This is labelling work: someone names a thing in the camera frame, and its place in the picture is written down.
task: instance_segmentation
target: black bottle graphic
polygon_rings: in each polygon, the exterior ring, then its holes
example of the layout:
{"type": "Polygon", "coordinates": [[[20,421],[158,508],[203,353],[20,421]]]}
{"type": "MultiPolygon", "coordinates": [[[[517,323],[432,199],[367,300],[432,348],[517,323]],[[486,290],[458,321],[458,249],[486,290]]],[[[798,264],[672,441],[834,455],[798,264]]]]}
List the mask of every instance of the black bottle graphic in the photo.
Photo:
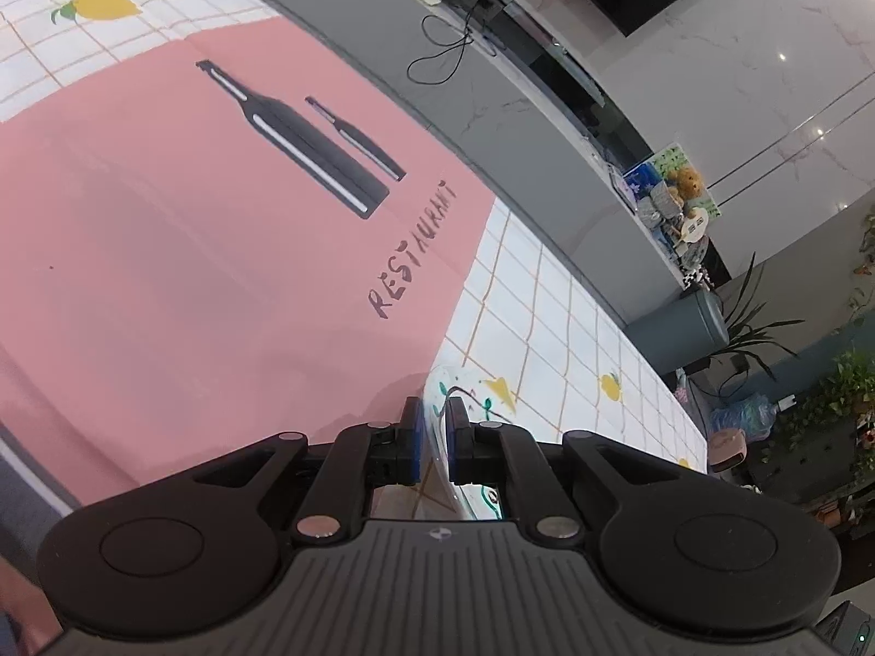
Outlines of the black bottle graphic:
{"type": "Polygon", "coordinates": [[[369,157],[375,165],[378,165],[378,167],[386,174],[391,175],[395,181],[401,181],[401,179],[407,174],[404,172],[401,165],[395,162],[387,152],[373,141],[373,139],[365,135],[365,133],[362,133],[360,129],[353,126],[348,120],[332,113],[312,96],[305,98],[305,101],[315,108],[319,115],[328,120],[328,122],[334,126],[334,130],[340,134],[340,137],[345,139],[355,148],[358,148],[362,152],[362,155],[369,157]]]}
{"type": "Polygon", "coordinates": [[[258,133],[362,219],[388,196],[386,185],[286,103],[251,91],[208,59],[196,65],[237,100],[258,133]]]}

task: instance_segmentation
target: teddy bear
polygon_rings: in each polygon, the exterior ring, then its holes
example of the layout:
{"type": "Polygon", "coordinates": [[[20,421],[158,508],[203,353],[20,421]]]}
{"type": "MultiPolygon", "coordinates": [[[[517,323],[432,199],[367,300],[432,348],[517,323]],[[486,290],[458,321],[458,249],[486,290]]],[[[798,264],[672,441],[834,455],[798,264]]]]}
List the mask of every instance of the teddy bear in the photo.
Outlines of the teddy bear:
{"type": "Polygon", "coordinates": [[[703,196],[705,193],[705,183],[701,174],[690,165],[684,165],[682,168],[669,172],[666,178],[672,183],[668,187],[668,194],[671,194],[677,203],[684,207],[687,216],[690,216],[692,209],[688,202],[703,196]]]}

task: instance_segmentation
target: yellow triangle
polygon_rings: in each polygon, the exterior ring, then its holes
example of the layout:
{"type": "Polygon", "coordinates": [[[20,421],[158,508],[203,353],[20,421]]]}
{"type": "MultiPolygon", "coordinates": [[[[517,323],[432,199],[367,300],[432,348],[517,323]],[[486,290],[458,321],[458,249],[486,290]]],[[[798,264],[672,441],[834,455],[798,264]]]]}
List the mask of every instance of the yellow triangle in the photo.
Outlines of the yellow triangle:
{"type": "Polygon", "coordinates": [[[513,394],[510,394],[510,389],[505,378],[500,377],[498,379],[484,379],[483,384],[488,386],[492,391],[494,391],[495,394],[498,395],[498,398],[508,407],[510,407],[514,414],[516,414],[514,396],[513,394]]]}

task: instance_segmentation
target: gray cylindrical bin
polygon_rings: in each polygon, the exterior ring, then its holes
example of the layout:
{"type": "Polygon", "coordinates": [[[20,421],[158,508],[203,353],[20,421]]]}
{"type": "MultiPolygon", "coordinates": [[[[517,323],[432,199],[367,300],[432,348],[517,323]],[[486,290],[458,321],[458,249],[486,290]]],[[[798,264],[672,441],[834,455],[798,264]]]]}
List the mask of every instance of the gray cylindrical bin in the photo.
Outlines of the gray cylindrical bin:
{"type": "Polygon", "coordinates": [[[626,336],[661,375],[729,343],[719,299],[704,290],[640,318],[626,328],[626,336]]]}

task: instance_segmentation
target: silver screw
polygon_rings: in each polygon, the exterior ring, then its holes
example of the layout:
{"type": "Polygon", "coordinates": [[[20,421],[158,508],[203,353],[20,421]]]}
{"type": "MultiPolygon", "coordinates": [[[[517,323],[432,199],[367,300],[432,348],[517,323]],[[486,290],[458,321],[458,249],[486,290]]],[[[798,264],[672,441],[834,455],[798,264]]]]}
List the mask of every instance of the silver screw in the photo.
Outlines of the silver screw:
{"type": "Polygon", "coordinates": [[[340,521],[330,515],[308,515],[297,521],[296,528],[308,538],[330,538],[340,530],[340,521]]]}
{"type": "Polygon", "coordinates": [[[535,527],[541,535],[546,535],[548,538],[573,538],[580,532],[578,521],[563,515],[541,518],[535,527]]]}

